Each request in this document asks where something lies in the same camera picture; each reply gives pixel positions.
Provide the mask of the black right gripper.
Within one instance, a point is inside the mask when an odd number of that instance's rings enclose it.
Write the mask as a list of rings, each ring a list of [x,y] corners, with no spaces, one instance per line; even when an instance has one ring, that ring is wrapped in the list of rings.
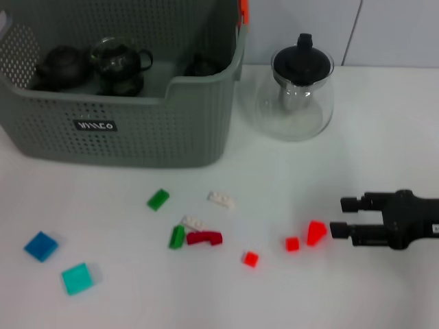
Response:
[[[343,197],[342,212],[381,211],[383,225],[329,224],[333,239],[351,238],[353,246],[407,249],[420,239],[438,239],[438,199],[417,197],[410,190],[366,192],[359,199]]]

